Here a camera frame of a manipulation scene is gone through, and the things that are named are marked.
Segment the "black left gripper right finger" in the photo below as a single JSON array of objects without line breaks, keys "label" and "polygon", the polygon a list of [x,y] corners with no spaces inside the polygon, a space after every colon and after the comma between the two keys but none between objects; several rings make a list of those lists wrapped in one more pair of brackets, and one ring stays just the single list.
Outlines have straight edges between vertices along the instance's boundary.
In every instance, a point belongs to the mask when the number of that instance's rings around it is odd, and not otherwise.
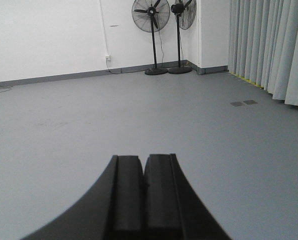
[{"label": "black left gripper right finger", "polygon": [[230,239],[190,185],[175,154],[150,154],[144,177],[150,240]]}]

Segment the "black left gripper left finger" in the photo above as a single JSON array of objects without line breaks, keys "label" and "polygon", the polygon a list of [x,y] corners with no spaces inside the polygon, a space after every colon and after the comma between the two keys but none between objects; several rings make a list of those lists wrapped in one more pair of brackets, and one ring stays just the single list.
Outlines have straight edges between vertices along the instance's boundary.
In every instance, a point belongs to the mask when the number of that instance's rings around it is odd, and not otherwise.
[{"label": "black left gripper left finger", "polygon": [[26,240],[133,240],[143,229],[139,158],[114,155],[90,189]]}]

